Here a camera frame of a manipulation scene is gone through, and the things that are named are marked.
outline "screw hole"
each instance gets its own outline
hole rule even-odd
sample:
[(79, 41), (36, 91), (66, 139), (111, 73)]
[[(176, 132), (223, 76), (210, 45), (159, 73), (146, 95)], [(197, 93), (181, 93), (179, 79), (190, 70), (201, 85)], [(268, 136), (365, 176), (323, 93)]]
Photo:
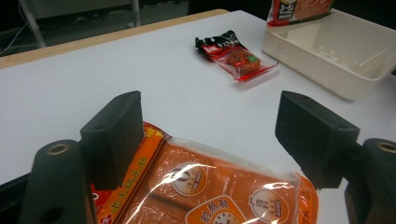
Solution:
[(390, 153), (396, 153), (396, 146), (390, 143), (378, 143), (378, 147)]
[(54, 207), (48, 210), (46, 213), (44, 213), (41, 218), (40, 222), (41, 223), (54, 223), (58, 221), (62, 215), (64, 214), (64, 210), (62, 207)]
[(70, 146), (67, 145), (67, 144), (59, 144), (59, 145), (55, 145), (53, 147), (50, 147), (47, 150), (47, 153), (50, 154), (50, 155), (57, 155), (57, 154), (64, 153), (69, 148), (70, 148)]

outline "red snack packet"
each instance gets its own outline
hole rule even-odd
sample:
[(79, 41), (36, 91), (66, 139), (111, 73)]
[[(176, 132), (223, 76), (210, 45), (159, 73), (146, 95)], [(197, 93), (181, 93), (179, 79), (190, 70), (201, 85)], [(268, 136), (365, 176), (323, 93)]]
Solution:
[(331, 14), (334, 0), (273, 0), (267, 24), (284, 26), (313, 21)]
[(276, 66), (261, 60), (245, 48), (234, 31), (205, 39), (197, 37), (195, 47), (239, 81), (262, 74)]

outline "circular logo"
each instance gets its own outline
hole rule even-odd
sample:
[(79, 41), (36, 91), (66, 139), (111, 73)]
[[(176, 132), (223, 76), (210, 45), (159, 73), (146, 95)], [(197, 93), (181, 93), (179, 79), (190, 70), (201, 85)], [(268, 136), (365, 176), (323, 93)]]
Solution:
[(285, 200), (269, 189), (258, 189), (249, 197), (249, 204), (254, 215), (261, 221), (280, 224), (289, 216)]
[(207, 176), (202, 164), (183, 163), (172, 170), (174, 189), (184, 196), (201, 193), (207, 183)]

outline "cable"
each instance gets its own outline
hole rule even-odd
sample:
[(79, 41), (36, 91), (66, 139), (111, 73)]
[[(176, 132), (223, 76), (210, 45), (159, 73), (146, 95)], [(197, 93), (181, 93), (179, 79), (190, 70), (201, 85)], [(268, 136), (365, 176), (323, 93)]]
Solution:
[(22, 30), (27, 26), (27, 24), (24, 24), (24, 26), (17, 32), (17, 34), (14, 36), (14, 38), (11, 40), (11, 42), (6, 46), (2, 51), (0, 51), (0, 55), (6, 52), (9, 48), (11, 48), (11, 45), (14, 43), (14, 41), (17, 39), (18, 35), (22, 32)]
[(21, 18), (24, 20), (25, 24), (27, 24), (27, 26), (29, 27), (29, 30), (32, 30), (32, 28), (29, 25), (29, 22), (27, 22), (26, 18), (24, 18), (23, 13), (21, 12), (21, 3), (18, 4), (18, 11), (20, 12), (20, 16)]

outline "orange snack package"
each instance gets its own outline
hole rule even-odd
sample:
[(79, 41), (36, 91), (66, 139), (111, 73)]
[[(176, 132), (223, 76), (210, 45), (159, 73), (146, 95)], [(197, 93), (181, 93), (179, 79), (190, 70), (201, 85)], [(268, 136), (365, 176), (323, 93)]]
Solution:
[[(277, 175), (148, 123), (145, 134), (135, 159), (146, 159), (140, 178), (126, 200), (120, 200), (123, 188), (107, 196), (98, 211), (101, 224), (317, 222), (318, 195), (305, 177)], [(118, 210), (115, 200), (122, 202)]]
[(284, 26), (330, 15), (334, 0), (273, 0), (267, 25)]

